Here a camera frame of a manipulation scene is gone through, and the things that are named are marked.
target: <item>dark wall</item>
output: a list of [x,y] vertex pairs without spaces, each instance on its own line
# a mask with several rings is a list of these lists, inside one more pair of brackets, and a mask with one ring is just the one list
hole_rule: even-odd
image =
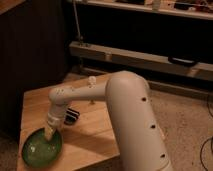
[[213,63],[213,21],[82,4],[77,7],[87,43]]
[[0,15],[0,129],[18,138],[23,92],[61,81],[68,42],[60,0],[30,0]]

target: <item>tiled floor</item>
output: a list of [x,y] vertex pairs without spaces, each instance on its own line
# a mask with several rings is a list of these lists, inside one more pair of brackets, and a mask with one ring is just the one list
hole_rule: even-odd
[[[64,81],[83,77],[70,73]],[[200,164],[200,148],[213,135],[213,118],[209,115],[206,101],[155,90],[151,91],[150,97],[159,125],[166,135],[165,143],[175,170],[204,170]],[[16,170],[18,145],[0,137],[0,147],[0,170]],[[204,163],[211,171],[213,156],[210,143],[206,144],[203,152]]]

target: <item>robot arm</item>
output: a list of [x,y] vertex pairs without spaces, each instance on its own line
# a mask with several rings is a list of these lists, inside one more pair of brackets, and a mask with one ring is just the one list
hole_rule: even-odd
[[47,122],[51,128],[59,126],[71,100],[106,100],[124,169],[173,171],[148,91],[145,79],[127,71],[115,73],[106,84],[92,88],[56,88],[50,92]]

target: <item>wall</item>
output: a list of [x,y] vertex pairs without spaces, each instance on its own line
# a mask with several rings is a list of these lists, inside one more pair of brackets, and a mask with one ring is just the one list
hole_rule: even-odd
[[0,15],[0,130],[19,137],[23,92],[58,83],[67,66],[60,0],[30,0]]

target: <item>wooden table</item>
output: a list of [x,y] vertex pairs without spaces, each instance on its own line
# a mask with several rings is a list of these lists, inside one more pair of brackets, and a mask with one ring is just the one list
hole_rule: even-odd
[[0,15],[23,3],[24,1],[25,0],[0,0]]
[[[109,75],[97,77],[97,83],[104,82]],[[87,79],[67,82],[61,85],[82,87]],[[44,127],[50,102],[48,93],[51,87],[28,91],[24,94],[21,122],[21,135],[18,155],[18,171],[28,168],[21,157],[26,138],[35,130]],[[81,113],[73,126],[64,126],[61,130],[64,144],[60,157],[43,170],[70,171],[80,169],[119,155],[105,102],[73,101],[71,107]]]

